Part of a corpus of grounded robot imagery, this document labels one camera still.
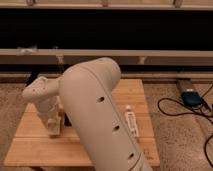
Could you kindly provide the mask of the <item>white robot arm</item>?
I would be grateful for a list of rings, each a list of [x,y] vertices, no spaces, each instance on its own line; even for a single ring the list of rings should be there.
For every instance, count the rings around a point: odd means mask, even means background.
[[[68,68],[60,77],[39,77],[23,91],[43,118],[60,100],[96,171],[153,171],[118,110],[112,90],[121,70],[111,58]]]

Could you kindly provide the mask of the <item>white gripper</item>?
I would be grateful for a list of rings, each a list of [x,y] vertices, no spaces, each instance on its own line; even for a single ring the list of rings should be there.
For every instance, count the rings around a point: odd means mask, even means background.
[[[58,118],[61,121],[61,117],[59,116],[59,101],[56,96],[36,102],[35,107],[37,109],[37,115],[39,116],[46,128],[47,121],[49,119]]]

